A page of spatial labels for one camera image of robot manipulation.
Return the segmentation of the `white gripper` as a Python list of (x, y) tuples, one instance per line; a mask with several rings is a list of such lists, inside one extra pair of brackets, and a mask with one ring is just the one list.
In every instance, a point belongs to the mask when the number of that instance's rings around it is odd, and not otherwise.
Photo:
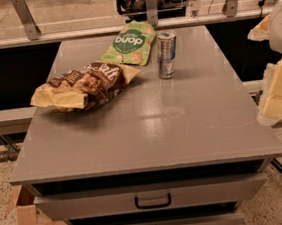
[[(269, 39), (271, 49), (282, 54), (282, 0), (251, 29), (248, 39), (258, 42)], [(266, 66), (262, 92), (256, 120), (263, 126), (276, 125), (282, 119), (282, 59)]]

